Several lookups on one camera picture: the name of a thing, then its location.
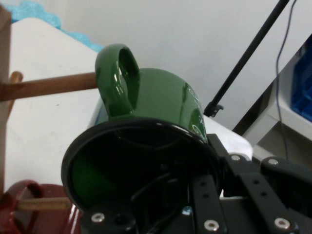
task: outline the mug rim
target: mug rim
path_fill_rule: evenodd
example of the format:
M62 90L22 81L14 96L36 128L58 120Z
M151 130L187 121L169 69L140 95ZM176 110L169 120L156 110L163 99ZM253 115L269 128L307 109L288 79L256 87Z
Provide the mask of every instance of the mug rim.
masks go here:
M217 155L211 148L209 143L202 140L202 138L195 133L192 133L188 129L161 119L155 119L150 117L134 117L126 119L118 119L114 121L103 122L95 125L83 133L81 133L68 147L61 166L61 180L64 186L64 190L67 196L70 198L80 210L86 210L89 206L86 206L76 193L72 182L72 166L75 156L78 152L91 141L95 140L103 134L114 132L121 129L133 129L142 127L162 128L165 131L170 131L174 135L179 135L181 139L191 141L202 149L203 152L207 152L206 158L209 168L209 173L213 176L217 191L221 192L220 184L220 170L218 169Z

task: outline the blue container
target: blue container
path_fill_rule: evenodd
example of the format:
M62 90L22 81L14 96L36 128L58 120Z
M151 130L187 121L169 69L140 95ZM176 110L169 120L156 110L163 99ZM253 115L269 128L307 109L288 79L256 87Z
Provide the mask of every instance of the blue container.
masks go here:
M295 65L291 108L312 122L312 46Z

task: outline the metal bolt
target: metal bolt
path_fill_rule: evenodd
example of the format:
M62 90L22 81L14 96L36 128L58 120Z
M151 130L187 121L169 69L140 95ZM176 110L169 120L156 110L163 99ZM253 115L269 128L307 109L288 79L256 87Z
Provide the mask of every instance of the metal bolt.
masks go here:
M276 159L273 159L273 158L269 159L268 162L269 162L269 164L272 164L272 165L278 164L278 161Z
M101 223L105 219L105 216L103 213L95 213L91 216L91 221L94 223Z
M218 224L218 222L216 222L214 220L206 220L204 222L204 227L208 231L216 232L219 229L219 224Z
M284 230L288 229L291 226L290 222L288 220L284 219L284 218L277 218L274 221L274 224L278 228L284 229Z
M234 160L234 161L240 161L240 156L238 156L238 155L232 155L232 156L231 156L231 159Z

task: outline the wooden peg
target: wooden peg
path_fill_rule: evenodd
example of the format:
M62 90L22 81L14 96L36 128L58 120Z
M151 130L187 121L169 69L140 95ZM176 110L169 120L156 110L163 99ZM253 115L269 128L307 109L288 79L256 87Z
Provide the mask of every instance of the wooden peg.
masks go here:
M67 197L33 198L18 201L16 210L20 211L52 211L68 210L73 206Z
M48 94L59 94L97 88L94 72L38 79L15 84L5 83L0 92L0 101L29 98Z

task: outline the black cable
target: black cable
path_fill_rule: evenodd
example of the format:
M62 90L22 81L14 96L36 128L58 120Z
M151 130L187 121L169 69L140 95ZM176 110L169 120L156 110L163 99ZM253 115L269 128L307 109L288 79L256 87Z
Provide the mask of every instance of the black cable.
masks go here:
M278 98L278 94L279 94L279 69L278 69L278 64L279 64L279 59L281 57L282 51L284 49L286 40L287 40L287 36L288 36L288 32L289 32L289 28L291 25L291 21L292 21L292 15L293 15L293 7L296 4L297 0L294 0L291 6L291 11L289 13L289 17L288 17L288 24L287 24L287 29L286 29L286 33L285 33L285 37L281 46L281 49L278 53L277 59L276 59L276 105L277 105L277 111L278 111L278 117L279 117L279 122L280 122L280 126L281 126L281 131L282 131L282 136L283 136L283 141L284 141L284 147L285 147L285 155L286 155L286 160L289 161L289 152L288 152L288 145L287 145L287 139L286 139L286 132L285 132L285 128L284 128L284 124L283 124L283 120L282 120L282 114L281 114L281 108L279 106L279 98Z

